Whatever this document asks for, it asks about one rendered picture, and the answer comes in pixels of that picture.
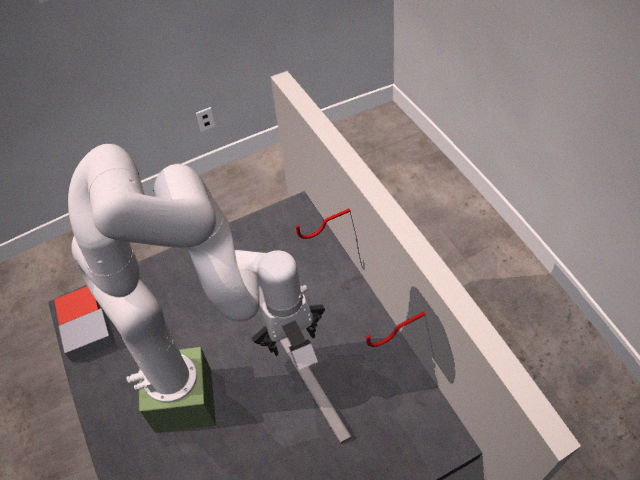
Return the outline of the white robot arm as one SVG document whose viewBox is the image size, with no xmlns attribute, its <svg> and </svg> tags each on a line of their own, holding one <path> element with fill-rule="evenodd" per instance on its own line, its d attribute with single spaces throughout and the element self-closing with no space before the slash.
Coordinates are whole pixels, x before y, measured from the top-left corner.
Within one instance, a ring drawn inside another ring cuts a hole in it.
<svg viewBox="0 0 640 480">
<path fill-rule="evenodd" d="M 235 250 L 227 218 L 189 166 L 164 168 L 153 191 L 154 196 L 144 195 L 135 162 L 123 148 L 103 144 L 78 164 L 69 187 L 68 210 L 73 258 L 140 368 L 127 376 L 128 383 L 142 380 L 135 390 L 147 388 L 154 400 L 171 403 L 193 390 L 197 371 L 180 353 L 160 303 L 139 279 L 129 242 L 188 247 L 208 299 L 233 321 L 247 321 L 257 314 L 259 286 L 268 311 L 277 317 L 297 313 L 308 289 L 300 286 L 297 264 L 289 253 Z"/>
</svg>

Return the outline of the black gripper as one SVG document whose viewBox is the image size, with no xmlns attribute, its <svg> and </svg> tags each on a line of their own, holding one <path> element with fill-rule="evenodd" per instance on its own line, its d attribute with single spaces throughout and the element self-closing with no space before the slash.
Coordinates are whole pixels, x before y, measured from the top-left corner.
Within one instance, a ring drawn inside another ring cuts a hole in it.
<svg viewBox="0 0 640 480">
<path fill-rule="evenodd" d="M 268 311 L 264 302 L 262 305 L 262 321 L 264 327 L 256 333 L 252 339 L 256 344 L 268 346 L 270 352 L 274 352 L 277 356 L 278 350 L 275 345 L 276 342 L 287 338 L 282 328 L 283 325 L 296 321 L 301 331 L 307 329 L 310 336 L 315 338 L 317 322 L 321 319 L 324 311 L 325 308 L 323 305 L 309 306 L 304 296 L 302 306 L 297 313 L 289 317 L 277 317 Z"/>
</svg>

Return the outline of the grey long rod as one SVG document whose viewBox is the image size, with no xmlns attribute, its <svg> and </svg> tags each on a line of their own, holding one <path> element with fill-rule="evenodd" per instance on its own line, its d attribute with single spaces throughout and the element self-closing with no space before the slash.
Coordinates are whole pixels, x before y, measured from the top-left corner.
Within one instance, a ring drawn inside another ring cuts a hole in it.
<svg viewBox="0 0 640 480">
<path fill-rule="evenodd" d="M 260 290 L 260 308 L 262 310 L 262 305 L 265 302 L 265 300 L 264 300 L 260 286 L 259 286 L 259 290 Z M 291 346 L 290 342 L 286 338 L 286 339 L 280 340 L 280 343 L 282 344 L 288 357 L 293 363 L 295 369 L 297 370 L 298 374 L 300 375 L 301 379 L 303 380 L 308 391 L 310 392 L 311 396 L 313 397 L 314 401 L 316 402 L 317 406 L 319 407 L 320 411 L 322 412 L 323 416 L 325 417 L 332 431 L 336 435 L 340 444 L 350 440 L 352 438 L 351 434 L 349 433 L 348 429 L 344 425 L 340 416 L 336 412 L 335 408 L 333 407 L 329 398 L 325 394 L 324 390 L 322 389 L 315 375 L 311 371 L 310 367 L 307 366 L 298 370 L 289 349 L 289 347 Z"/>
</svg>

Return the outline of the grey wall panel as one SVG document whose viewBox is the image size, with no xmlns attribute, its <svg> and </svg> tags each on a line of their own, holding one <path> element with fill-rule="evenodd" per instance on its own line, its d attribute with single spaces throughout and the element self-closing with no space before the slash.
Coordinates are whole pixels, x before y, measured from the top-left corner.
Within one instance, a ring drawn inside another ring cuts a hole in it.
<svg viewBox="0 0 640 480">
<path fill-rule="evenodd" d="M 581 447 L 422 233 L 288 71 L 271 77 L 289 197 L 305 191 L 482 454 L 443 480 L 550 480 Z M 565 458 L 566 457 L 566 458 Z"/>
</svg>

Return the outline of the red flat block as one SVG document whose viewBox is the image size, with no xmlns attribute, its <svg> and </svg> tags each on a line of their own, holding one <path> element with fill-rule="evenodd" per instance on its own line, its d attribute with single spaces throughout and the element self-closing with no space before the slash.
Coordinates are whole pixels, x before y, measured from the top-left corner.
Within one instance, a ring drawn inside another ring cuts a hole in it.
<svg viewBox="0 0 640 480">
<path fill-rule="evenodd" d="M 59 325 L 100 309 L 88 286 L 54 300 Z"/>
</svg>

